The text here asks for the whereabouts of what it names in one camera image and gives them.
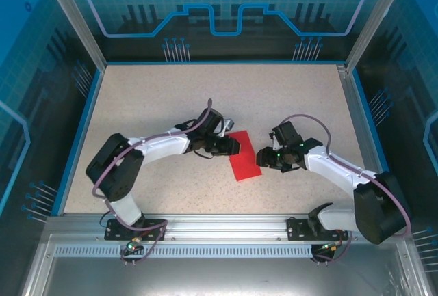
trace red square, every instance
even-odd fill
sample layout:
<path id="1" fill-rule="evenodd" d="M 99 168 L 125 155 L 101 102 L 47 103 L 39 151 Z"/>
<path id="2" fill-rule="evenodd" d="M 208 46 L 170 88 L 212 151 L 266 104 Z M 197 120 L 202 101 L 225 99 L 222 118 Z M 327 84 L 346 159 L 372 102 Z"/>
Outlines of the red square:
<path id="1" fill-rule="evenodd" d="M 255 152 L 248 132 L 239 131 L 228 134 L 240 143 L 240 153 L 230 156 L 230 164 L 237 181 L 261 175 L 260 167 L 255 163 Z"/>

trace vented metal strip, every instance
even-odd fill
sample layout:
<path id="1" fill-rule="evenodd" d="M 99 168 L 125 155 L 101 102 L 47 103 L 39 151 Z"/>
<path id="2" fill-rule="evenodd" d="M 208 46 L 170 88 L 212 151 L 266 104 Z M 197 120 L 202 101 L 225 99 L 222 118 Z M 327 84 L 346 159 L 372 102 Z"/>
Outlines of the vented metal strip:
<path id="1" fill-rule="evenodd" d="M 118 258 L 124 245 L 57 245 L 55 257 Z M 142 257 L 150 245 L 139 254 Z M 310 258 L 310 245 L 158 245 L 152 258 Z"/>

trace aluminum frame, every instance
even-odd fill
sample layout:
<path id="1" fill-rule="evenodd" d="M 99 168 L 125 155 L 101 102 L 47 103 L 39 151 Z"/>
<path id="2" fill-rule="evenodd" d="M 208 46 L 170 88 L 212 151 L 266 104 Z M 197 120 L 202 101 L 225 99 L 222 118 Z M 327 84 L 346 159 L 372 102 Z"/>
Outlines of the aluminum frame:
<path id="1" fill-rule="evenodd" d="M 326 242 L 288 241 L 286 220 L 306 215 L 147 215 L 169 221 L 166 237 L 160 245 L 316 245 Z M 125 245 L 105 241 L 105 229 L 99 225 L 101 215 L 65 215 L 49 217 L 32 263 L 23 296 L 44 295 L 55 249 L 58 245 Z M 381 247 L 396 247 L 399 240 L 388 239 Z M 360 235 L 353 245 L 366 245 Z"/>
<path id="2" fill-rule="evenodd" d="M 352 72 L 359 60 L 361 59 L 363 53 L 367 49 L 372 37 L 376 33 L 378 26 L 386 16 L 391 4 L 394 0 L 377 0 L 374 9 L 371 11 L 370 17 L 368 17 L 365 26 L 363 27 L 359 37 L 357 38 L 350 54 L 346 60 L 346 71 Z"/>
<path id="3" fill-rule="evenodd" d="M 105 72 L 105 67 L 107 66 L 106 59 L 103 56 L 102 51 L 100 50 L 90 29 L 88 28 L 87 23 L 77 7 L 75 0 L 57 1 L 61 5 L 62 10 L 67 16 L 67 19 L 70 21 L 70 24 L 79 36 L 79 39 L 92 58 L 92 61 L 96 65 L 97 69 L 103 74 Z"/>

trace glass panel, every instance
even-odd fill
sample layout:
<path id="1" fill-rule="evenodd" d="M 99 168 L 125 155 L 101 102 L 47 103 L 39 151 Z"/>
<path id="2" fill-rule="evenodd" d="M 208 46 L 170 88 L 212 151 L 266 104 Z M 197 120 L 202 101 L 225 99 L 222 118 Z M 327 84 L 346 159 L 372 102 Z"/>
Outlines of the glass panel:
<path id="1" fill-rule="evenodd" d="M 437 6 L 438 0 L 395 0 L 357 66 L 372 129 L 411 207 L 413 231 L 423 231 L 415 238 L 431 265 L 436 241 L 424 229 L 436 231 L 438 223 Z"/>
<path id="2" fill-rule="evenodd" d="M 376 0 L 76 1 L 108 60 L 162 62 L 345 60 L 376 3 Z"/>
<path id="3" fill-rule="evenodd" d="M 56 0 L 0 0 L 0 12 L 0 285 L 19 295 L 96 67 Z"/>

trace enclosure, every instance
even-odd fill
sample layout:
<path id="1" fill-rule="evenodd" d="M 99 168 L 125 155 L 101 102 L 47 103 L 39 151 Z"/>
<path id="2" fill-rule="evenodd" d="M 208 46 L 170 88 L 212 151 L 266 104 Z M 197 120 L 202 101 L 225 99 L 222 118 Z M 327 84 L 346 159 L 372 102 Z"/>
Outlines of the enclosure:
<path id="1" fill-rule="evenodd" d="M 2 295 L 435 295 L 438 0 L 0 9 Z M 346 192 L 309 170 L 237 182 L 228 157 L 190 153 L 139 171 L 137 204 L 168 225 L 149 258 L 125 267 L 87 165 L 110 135 L 162 133 L 208 98 L 255 152 L 285 117 L 321 119 L 335 154 L 396 177 L 412 235 L 372 245 L 356 233 L 342 260 L 316 265 L 312 246 L 326 242 L 290 241 L 287 222 Z M 314 122 L 294 126 L 326 143 Z"/>

